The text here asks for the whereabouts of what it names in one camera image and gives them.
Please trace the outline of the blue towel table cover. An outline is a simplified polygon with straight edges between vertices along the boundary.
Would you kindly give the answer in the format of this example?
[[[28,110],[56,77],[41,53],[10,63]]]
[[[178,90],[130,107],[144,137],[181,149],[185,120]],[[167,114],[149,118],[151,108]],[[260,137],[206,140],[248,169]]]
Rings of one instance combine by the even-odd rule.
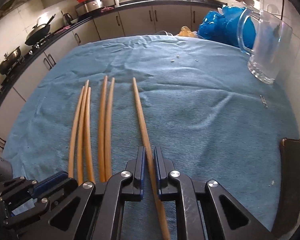
[[[132,87],[136,78],[151,145],[190,178],[220,182],[271,229],[280,195],[279,142],[298,138],[299,130],[283,88],[252,76],[247,62],[235,47],[198,38],[133,36],[76,47],[26,100],[3,156],[15,176],[43,180],[66,170],[72,122],[87,80],[96,153],[107,76],[115,78],[112,171],[123,170],[142,145]]]

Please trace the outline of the black smartphone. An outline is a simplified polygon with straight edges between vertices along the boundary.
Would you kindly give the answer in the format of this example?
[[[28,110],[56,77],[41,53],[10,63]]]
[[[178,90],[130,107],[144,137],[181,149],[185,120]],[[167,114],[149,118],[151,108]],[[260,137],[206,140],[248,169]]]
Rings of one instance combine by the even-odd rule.
[[[281,155],[281,187],[277,214],[271,233],[280,238],[292,230],[300,213],[300,139],[283,138]]]

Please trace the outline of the small metal clip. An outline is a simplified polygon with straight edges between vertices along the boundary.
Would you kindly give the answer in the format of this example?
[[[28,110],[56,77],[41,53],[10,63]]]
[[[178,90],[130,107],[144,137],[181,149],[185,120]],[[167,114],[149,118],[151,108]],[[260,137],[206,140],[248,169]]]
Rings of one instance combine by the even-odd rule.
[[[266,102],[264,96],[260,95],[260,98],[261,98],[261,101],[262,101],[262,104],[264,105],[264,107],[268,108],[268,105],[267,105],[267,102]]]

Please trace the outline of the steel cooking pot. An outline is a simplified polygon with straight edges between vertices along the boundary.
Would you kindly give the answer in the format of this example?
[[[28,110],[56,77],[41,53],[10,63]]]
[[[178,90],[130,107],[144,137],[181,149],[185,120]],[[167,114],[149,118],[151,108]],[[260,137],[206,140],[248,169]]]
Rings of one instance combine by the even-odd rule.
[[[5,59],[0,63],[0,74],[5,75],[12,68],[12,66],[19,60],[21,57],[21,49],[18,46],[10,54],[5,54]]]

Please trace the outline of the yellow plastic bag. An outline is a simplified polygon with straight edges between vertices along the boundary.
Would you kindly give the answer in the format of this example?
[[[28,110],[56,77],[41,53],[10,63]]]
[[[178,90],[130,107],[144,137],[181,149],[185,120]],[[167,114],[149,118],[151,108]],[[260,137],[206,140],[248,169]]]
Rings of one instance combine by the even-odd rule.
[[[183,26],[178,34],[178,36],[182,37],[194,37],[197,38],[197,33],[195,31],[191,31],[187,26]]]

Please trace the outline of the blue plastic bag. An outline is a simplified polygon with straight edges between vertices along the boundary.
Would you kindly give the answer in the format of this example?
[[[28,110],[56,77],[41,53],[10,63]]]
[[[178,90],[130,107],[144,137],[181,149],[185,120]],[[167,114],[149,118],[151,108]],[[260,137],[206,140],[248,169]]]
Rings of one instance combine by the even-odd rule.
[[[206,40],[238,48],[237,26],[245,9],[246,7],[224,5],[222,12],[209,11],[199,25],[197,34]]]

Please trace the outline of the clear glass pitcher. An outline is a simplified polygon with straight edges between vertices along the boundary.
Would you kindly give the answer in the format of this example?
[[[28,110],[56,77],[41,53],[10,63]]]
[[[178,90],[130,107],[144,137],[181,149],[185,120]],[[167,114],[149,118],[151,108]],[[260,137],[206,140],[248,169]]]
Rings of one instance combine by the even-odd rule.
[[[244,26],[248,18],[257,21],[253,47],[244,43]],[[266,84],[273,84],[285,61],[293,29],[273,14],[245,9],[237,25],[237,42],[240,50],[250,56],[248,69],[251,74]]]

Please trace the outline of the steel kettle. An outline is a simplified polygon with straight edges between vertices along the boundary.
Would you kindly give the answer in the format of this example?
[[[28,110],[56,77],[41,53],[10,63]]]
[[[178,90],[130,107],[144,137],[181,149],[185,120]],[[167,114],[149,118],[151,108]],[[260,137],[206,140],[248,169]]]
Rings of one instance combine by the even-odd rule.
[[[64,26],[72,25],[73,17],[69,13],[63,14],[63,24]]]

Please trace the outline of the rice cooker with red lid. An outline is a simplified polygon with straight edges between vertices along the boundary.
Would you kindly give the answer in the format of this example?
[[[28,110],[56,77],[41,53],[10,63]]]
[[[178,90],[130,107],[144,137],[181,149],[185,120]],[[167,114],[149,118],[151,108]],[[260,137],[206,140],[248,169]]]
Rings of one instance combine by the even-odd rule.
[[[85,15],[94,10],[99,10],[104,7],[101,0],[77,0],[78,4],[75,6],[75,11],[78,16]]]

